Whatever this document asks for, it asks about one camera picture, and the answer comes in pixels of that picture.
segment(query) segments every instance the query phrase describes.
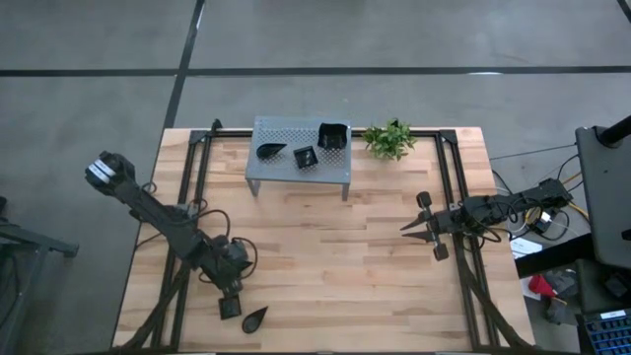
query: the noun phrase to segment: concrete floor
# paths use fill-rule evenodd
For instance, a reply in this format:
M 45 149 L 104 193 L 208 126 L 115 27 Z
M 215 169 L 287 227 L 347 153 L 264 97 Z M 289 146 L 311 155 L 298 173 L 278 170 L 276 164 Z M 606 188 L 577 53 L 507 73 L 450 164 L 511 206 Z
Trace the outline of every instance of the concrete floor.
M 1 69 L 177 68 L 194 0 L 0 3 Z M 615 0 L 209 0 L 191 67 L 624 65 L 630 24 Z M 150 178 L 174 78 L 0 78 L 0 194 L 8 217 L 79 243 L 52 256 L 20 353 L 107 349 L 138 224 L 83 181 L 103 150 Z M 490 157 L 574 142 L 629 113 L 631 74 L 187 78 L 176 127 L 255 115 L 329 115 L 356 126 L 482 126 Z M 575 148 L 494 159 L 528 188 Z M 568 166 L 566 173 L 578 169 Z M 585 206 L 580 190 L 575 194 Z M 578 233 L 588 226 L 570 212 Z M 576 350 L 575 329 L 529 305 L 537 344 Z

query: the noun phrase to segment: black object on table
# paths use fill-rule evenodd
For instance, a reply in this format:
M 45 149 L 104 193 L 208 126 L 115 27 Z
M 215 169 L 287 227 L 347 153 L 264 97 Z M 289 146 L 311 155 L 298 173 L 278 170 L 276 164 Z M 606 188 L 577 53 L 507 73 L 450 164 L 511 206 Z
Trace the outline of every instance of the black object on table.
M 263 323 L 263 318 L 267 313 L 267 307 L 264 307 L 258 311 L 254 311 L 244 318 L 244 322 L 241 324 L 241 328 L 245 334 L 252 334 L 258 330 Z
M 309 146 L 294 151 L 298 168 L 303 169 L 317 164 L 316 151 L 314 147 Z
M 3 204 L 6 199 L 0 198 Z M 13 354 L 33 289 L 51 250 L 77 255 L 78 245 L 22 229 L 0 218 L 0 354 Z
M 323 123 L 317 133 L 317 145 L 324 149 L 344 149 L 348 138 L 348 126 L 341 123 Z
M 269 159 L 275 156 L 278 152 L 280 152 L 286 146 L 287 144 L 285 143 L 261 144 L 258 148 L 256 148 L 256 157 L 260 159 Z

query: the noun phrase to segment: potted plant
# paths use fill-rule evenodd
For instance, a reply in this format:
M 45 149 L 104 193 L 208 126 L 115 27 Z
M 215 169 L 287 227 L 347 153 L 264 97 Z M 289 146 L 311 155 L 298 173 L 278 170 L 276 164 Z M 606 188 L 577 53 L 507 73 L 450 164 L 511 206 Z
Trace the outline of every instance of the potted plant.
M 410 135 L 410 125 L 397 118 L 389 119 L 385 128 L 371 126 L 364 133 L 364 140 L 373 155 L 379 159 L 397 161 L 407 155 L 407 148 L 414 149 L 416 139 Z

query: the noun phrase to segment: table leg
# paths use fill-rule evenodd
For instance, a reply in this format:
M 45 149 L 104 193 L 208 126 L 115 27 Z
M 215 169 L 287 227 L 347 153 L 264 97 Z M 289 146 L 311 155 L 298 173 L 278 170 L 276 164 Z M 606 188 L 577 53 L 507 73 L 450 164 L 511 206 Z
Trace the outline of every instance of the table leg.
M 252 196 L 258 196 L 258 189 L 260 188 L 260 180 L 255 179 L 245 179 L 247 181 L 247 185 L 249 186 L 249 190 L 252 192 Z
M 348 188 L 350 185 L 350 183 L 342 183 L 342 201 L 348 200 Z

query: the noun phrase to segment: cable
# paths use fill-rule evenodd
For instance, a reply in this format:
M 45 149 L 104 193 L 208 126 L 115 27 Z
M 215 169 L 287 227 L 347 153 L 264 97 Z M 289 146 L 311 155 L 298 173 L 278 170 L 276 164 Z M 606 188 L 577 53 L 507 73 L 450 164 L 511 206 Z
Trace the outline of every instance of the cable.
M 511 193 L 511 192 L 510 192 L 507 188 L 504 188 L 504 187 L 495 186 L 495 189 L 500 190 L 500 191 L 504 191 L 504 192 Z
M 15 279 L 16 297 L 13 299 L 11 306 L 9 306 L 9 311 L 7 311 L 7 313 L 4 315 L 4 317 L 0 321 L 0 329 L 4 327 L 4 324 L 7 322 L 7 320 L 9 319 L 9 316 L 11 315 L 13 310 L 16 308 L 16 304 L 18 303 L 18 299 L 20 298 L 20 275 L 18 274 L 18 261 L 16 260 L 16 257 L 13 254 L 11 254 L 10 257 L 13 263 L 13 277 Z M 5 289 L 2 291 L 2 296 L 6 294 L 6 291 L 8 288 L 9 288 L 9 284 L 7 283 L 7 287 L 5 287 Z
M 573 230 L 572 228 L 570 228 L 568 226 L 564 226 L 564 225 L 562 225 L 560 223 L 556 223 L 554 221 L 550 221 L 550 222 L 552 222 L 552 224 L 555 224 L 555 225 L 557 225 L 559 227 L 565 228 L 565 231 L 570 231 L 570 232 L 574 233 L 574 235 L 577 236 L 577 237 L 579 236 L 579 234 L 575 230 Z
M 558 147 L 544 148 L 544 149 L 539 149 L 539 150 L 530 151 L 530 152 L 522 152 L 522 153 L 517 153 L 517 154 L 510 154 L 510 155 L 505 155 L 505 156 L 493 157 L 493 158 L 489 158 L 489 160 L 497 160 L 497 159 L 504 159 L 504 158 L 520 157 L 520 156 L 524 156 L 524 155 L 528 155 L 528 154 L 549 152 L 551 150 L 574 147 L 575 145 L 576 145 L 576 143 L 566 144 L 566 145 L 562 145 L 562 146 L 558 146 Z
M 511 188 L 509 187 L 509 185 L 504 181 L 504 179 L 500 176 L 500 174 L 498 172 L 496 172 L 495 170 L 492 170 L 491 172 L 493 172 L 493 175 L 496 176 L 504 185 L 504 187 L 506 187 L 506 189 L 509 191 L 510 194 L 513 194 L 513 192 L 511 191 Z
M 159 236 L 161 236 L 161 235 L 162 235 L 162 233 L 158 233 L 158 234 L 156 234 L 155 236 L 152 236 L 152 237 L 147 238 L 146 240 L 144 240 L 144 241 L 142 241 L 142 242 L 138 243 L 138 244 L 136 245 L 136 248 L 134 248 L 134 250 L 138 250 L 138 248 L 140 248 L 140 246 L 144 245 L 145 243 L 149 243 L 149 242 L 153 241 L 155 238 L 157 238 L 157 237 L 159 237 Z
M 525 236 L 526 234 L 528 234 L 529 232 L 536 233 L 538 236 L 542 237 L 543 239 L 545 239 L 545 240 L 547 240 L 547 241 L 549 241 L 549 242 L 556 242 L 556 241 L 560 240 L 561 238 L 563 238 L 563 237 L 565 236 L 565 234 L 566 234 L 568 231 L 572 231 L 573 233 L 575 233 L 575 234 L 576 234 L 576 232 L 574 232 L 573 230 L 571 230 L 571 229 L 570 229 L 570 215 L 568 215 L 568 214 L 567 214 L 567 212 L 565 212 L 564 210 L 559 210 L 559 213 L 558 213 L 558 214 L 562 214 L 562 215 L 564 215 L 564 216 L 565 216 L 565 219 L 566 219 L 566 224 L 565 224 L 565 226 L 564 226 L 564 225 L 562 225 L 562 224 L 560 224 L 560 223 L 557 223 L 557 222 L 554 222 L 553 220 L 550 220 L 550 222 L 551 222 L 551 223 L 553 223 L 553 224 L 555 224 L 555 225 L 559 225 L 559 226 L 563 227 L 563 232 L 561 232 L 561 234 L 560 234 L 560 235 L 558 235 L 557 237 L 551 238 L 551 237 L 544 236 L 544 235 L 543 235 L 543 233 L 540 233 L 540 232 L 538 232 L 538 231 L 534 231 L 534 230 L 533 230 L 530 226 L 526 226 L 526 231 L 525 231 L 524 233 L 522 233 L 522 234 L 518 235 L 518 236 L 515 236 L 515 237 L 513 238 L 513 240 L 518 239 L 518 238 L 521 238 L 521 237 Z
M 572 175 L 571 177 L 568 177 L 568 178 L 564 179 L 563 182 L 561 182 L 561 183 L 566 184 L 566 183 L 572 181 L 573 179 L 577 178 L 580 174 L 581 174 L 581 172 L 578 172 L 578 173 Z
M 565 166 L 570 163 L 574 158 L 578 158 L 579 155 L 573 155 L 572 157 L 568 158 L 568 160 L 566 160 L 563 164 L 561 164 L 561 168 L 559 168 L 559 174 L 556 175 L 556 179 L 561 179 L 561 173 L 563 173 L 563 168 L 565 168 Z
M 585 218 L 586 221 L 590 222 L 590 215 L 583 208 L 577 206 L 573 202 L 570 202 L 569 206 L 571 208 L 575 209 L 577 212 L 579 212 L 581 214 L 581 216 L 583 216 L 583 218 Z
M 153 181 L 149 181 L 149 182 L 144 183 L 142 186 L 140 186 L 140 188 L 144 189 L 149 194 L 154 194 L 154 193 L 156 193 L 156 191 L 158 191 L 158 186 Z
M 568 192 L 572 192 L 573 190 L 575 190 L 576 188 L 578 188 L 578 187 L 579 187 L 580 185 L 582 185 L 582 184 L 583 184 L 583 181 L 581 180 L 581 182 L 577 183 L 577 185 L 576 185 L 576 186 L 574 186 L 574 187 L 570 188 L 570 189 L 568 190 Z
M 515 206 L 512 203 L 503 202 L 503 201 L 495 201 L 495 204 L 503 204 L 503 205 L 509 206 L 509 212 L 511 210 L 513 210 L 512 214 L 507 214 L 507 217 L 509 218 L 509 221 L 511 221 L 513 223 L 518 223 L 520 221 L 520 216 L 517 213 L 517 209 L 515 209 Z
M 521 196 L 519 199 L 522 199 L 524 202 L 528 202 L 529 200 L 533 201 L 534 203 L 537 204 L 537 206 L 533 207 L 533 208 L 530 208 L 526 212 L 524 212 L 524 222 L 526 223 L 526 231 L 521 233 L 520 235 L 512 235 L 512 236 L 510 236 L 509 237 L 509 242 L 512 242 L 515 239 L 519 239 L 519 238 L 525 236 L 526 234 L 528 234 L 530 232 L 530 227 L 528 226 L 527 223 L 528 223 L 528 221 L 530 219 L 530 213 L 532 211 L 535 211 L 536 209 L 538 209 L 538 211 L 539 211 L 539 215 L 536 218 L 536 220 L 541 219 L 541 216 L 543 215 L 543 204 L 541 203 L 541 201 L 539 201 L 537 199 L 534 199 L 534 198 L 531 198 L 531 197 L 526 197 L 526 196 Z
M 545 175 L 543 175 L 543 177 L 541 177 L 539 180 L 537 180 L 537 181 L 536 181 L 536 182 L 532 185 L 532 187 L 534 187 L 534 186 L 536 186 L 538 183 L 542 182 L 542 181 L 543 181 L 543 180 L 544 180 L 547 176 L 549 176 L 550 174 L 554 173 L 554 171 L 555 171 L 555 170 L 557 170 L 557 169 L 561 168 L 564 164 L 566 164 L 567 162 L 569 162 L 569 161 L 570 161 L 570 160 L 572 160 L 573 158 L 574 158 L 574 156 L 573 156 L 573 157 L 571 157 L 570 159 L 568 159 L 567 161 L 565 161 L 563 164 L 561 164 L 561 165 L 559 165 L 559 166 L 557 166 L 557 167 L 554 167 L 554 169 L 552 169 L 551 171 L 549 171 L 549 172 L 545 173 Z

